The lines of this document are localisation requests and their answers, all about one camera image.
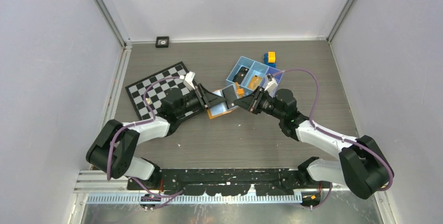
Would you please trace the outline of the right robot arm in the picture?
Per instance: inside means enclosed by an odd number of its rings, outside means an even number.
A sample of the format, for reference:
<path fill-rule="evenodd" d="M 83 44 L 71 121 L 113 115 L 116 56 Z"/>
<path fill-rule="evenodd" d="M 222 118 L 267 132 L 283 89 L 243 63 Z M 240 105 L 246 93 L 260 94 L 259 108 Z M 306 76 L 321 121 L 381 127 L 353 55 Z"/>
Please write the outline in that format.
<path fill-rule="evenodd" d="M 318 181 L 327 181 L 345 185 L 357 197 L 367 199 L 392 185 L 393 169 L 372 137 L 347 136 L 316 124 L 298 110 L 290 90 L 279 89 L 272 97 L 259 87 L 250 95 L 236 99 L 234 104 L 250 113 L 266 113 L 278 119 L 285 136 L 315 146 L 336 159 L 318 158 L 307 163 L 298 173 L 302 186 L 309 188 Z"/>

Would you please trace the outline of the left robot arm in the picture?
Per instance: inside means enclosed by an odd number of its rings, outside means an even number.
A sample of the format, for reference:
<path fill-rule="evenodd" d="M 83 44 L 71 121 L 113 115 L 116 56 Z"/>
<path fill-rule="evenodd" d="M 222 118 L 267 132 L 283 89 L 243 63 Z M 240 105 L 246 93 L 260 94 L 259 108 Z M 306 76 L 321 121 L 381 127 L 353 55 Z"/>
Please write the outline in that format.
<path fill-rule="evenodd" d="M 178 88 L 166 90 L 159 113 L 144 121 L 121 123 L 109 120 L 86 153 L 86 161 L 107 174 L 107 178 L 135 177 L 149 190 L 160 183 L 154 163 L 134 156 L 138 145 L 172 135 L 188 112 L 203 112 L 226 102 L 202 84 L 183 94 Z"/>

